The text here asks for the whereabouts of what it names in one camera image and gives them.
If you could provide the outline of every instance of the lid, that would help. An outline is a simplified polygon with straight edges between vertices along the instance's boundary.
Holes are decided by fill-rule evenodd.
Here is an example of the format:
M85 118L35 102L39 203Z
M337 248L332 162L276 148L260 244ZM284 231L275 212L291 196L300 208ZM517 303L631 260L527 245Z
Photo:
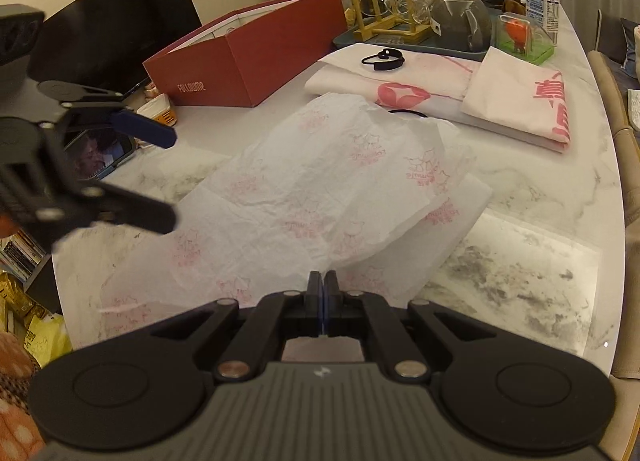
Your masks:
M145 118L155 118L158 114L168 111L171 108L169 97L166 94L160 94L153 100L146 102L137 110L137 113Z

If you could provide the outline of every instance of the pink logo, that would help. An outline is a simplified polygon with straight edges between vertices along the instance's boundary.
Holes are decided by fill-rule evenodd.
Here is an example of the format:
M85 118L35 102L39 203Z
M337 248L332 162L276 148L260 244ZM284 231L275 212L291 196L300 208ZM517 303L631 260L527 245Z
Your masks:
M551 80L544 82L536 82L536 94L534 98L546 98L551 106L554 106L554 100L565 101L564 82L562 81L562 73L556 73Z
M140 305L138 299L131 295L114 297L109 306L116 310L122 309L104 314L105 329L100 332L102 339L119 336L152 323L151 310L146 304Z
M234 198L242 197L245 194L258 191L258 181L263 178L255 175L242 176L239 180L229 185L229 192Z
M294 199L289 204L289 216L282 221L283 228L296 239L318 238L324 230L324 219L318 208L318 200Z
M311 112L308 116L305 116L300 122L300 130L309 132L311 134L317 132L319 129L325 126L329 120L329 115L322 112Z
M197 230L175 234L174 264L178 267L193 266L200 258L200 238Z
M378 103L386 107L414 108L429 98L427 91L415 86L388 82L378 87Z
M235 277L227 281L217 281L216 286L220 290L220 295L224 298L235 298L241 305L250 304L251 281L242 277Z
M369 266L360 273L347 273L345 280L350 289L379 293L385 290L384 273L379 267Z
M558 104L558 114L556 116L556 124L552 132L558 134L558 136L564 136L567 140L571 141L569 134L569 113L566 110L566 105Z
M405 157L405 160L409 162L409 172L406 174L409 181L415 181L420 187L433 185L440 193L448 190L450 176L435 158L433 149L427 150L422 157Z
M447 199L440 208L429 213L423 221L429 221L433 226L438 226L439 224L453 222L459 215L460 212L454 208L451 199Z
M358 250L364 243L364 238L361 235L363 228L364 221L348 222L347 228L342 232L338 245L335 247L335 253L340 257L357 255Z
M351 136L351 139L353 139L351 159L360 166L373 165L386 155L386 150L380 145L380 136L367 133Z

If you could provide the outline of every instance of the red gift box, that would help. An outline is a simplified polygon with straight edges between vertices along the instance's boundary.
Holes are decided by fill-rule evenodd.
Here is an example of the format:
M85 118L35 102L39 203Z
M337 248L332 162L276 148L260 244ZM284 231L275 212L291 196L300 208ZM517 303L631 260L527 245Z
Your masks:
M254 107L346 30L341 0L271 0L209 22L144 65L175 105Z

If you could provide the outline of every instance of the marble table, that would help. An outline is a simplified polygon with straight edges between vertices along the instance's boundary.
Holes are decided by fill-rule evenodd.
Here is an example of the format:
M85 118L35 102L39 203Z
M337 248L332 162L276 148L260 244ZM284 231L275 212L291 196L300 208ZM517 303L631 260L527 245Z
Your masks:
M574 352L608 374L625 266L620 179L596 82L565 15L559 40L545 66L564 73L570 149L560 155L461 126L464 141L478 156L473 174L494 194L478 224L420 295L567 350L586 342L577 348L584 351ZM177 202L226 157L310 101L303 85L320 66L255 108L179 108L176 147L142 152L108 181ZM143 234L100 224L76 230L58 245L54 268L74 346L101 339L93 318L100 286Z

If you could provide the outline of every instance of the television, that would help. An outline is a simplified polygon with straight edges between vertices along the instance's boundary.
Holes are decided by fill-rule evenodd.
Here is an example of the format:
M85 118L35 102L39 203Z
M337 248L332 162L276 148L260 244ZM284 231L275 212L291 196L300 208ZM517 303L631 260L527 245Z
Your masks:
M127 95L142 62L201 25L191 0L75 0L44 22L28 74Z

